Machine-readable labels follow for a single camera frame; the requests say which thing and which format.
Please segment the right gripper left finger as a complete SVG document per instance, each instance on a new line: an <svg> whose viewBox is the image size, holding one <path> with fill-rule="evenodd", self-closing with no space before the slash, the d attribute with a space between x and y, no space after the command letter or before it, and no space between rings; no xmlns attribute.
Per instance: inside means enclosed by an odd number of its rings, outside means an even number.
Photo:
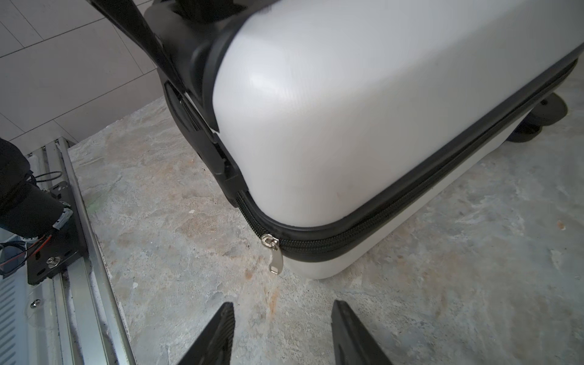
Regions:
<svg viewBox="0 0 584 365"><path fill-rule="evenodd" d="M178 364L229 365L234 331L234 304L224 302Z"/></svg>

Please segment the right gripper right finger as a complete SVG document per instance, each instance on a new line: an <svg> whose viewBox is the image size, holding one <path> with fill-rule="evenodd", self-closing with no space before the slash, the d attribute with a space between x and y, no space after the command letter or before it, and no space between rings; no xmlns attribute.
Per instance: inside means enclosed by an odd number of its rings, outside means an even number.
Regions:
<svg viewBox="0 0 584 365"><path fill-rule="evenodd" d="M334 301L332 340L337 365L392 365L391 360L345 301Z"/></svg>

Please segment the white hard-shell suitcase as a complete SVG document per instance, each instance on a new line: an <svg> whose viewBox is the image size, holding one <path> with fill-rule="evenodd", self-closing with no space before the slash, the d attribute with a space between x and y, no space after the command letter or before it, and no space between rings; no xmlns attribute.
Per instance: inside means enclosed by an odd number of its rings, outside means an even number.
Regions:
<svg viewBox="0 0 584 365"><path fill-rule="evenodd" d="M581 1L93 6L284 268L337 275L505 141L565 117Z"/></svg>

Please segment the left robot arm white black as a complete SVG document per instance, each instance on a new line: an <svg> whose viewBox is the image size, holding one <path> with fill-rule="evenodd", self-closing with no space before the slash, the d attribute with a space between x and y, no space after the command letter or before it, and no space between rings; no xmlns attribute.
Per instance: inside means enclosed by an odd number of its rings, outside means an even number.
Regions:
<svg viewBox="0 0 584 365"><path fill-rule="evenodd" d="M53 228L65 206L29 181L30 163L12 143L1 140L1 229L24 238Z"/></svg>

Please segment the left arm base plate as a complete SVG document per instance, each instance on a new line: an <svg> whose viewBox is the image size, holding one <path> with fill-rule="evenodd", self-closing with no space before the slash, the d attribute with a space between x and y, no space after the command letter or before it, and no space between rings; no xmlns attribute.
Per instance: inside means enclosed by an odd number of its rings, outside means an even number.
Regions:
<svg viewBox="0 0 584 365"><path fill-rule="evenodd" d="M78 207L68 182L59 182L49 193L72 211L67 222L56 231L27 261L27 282L38 285L46 278L63 272L74 261L87 255L87 243L82 229Z"/></svg>

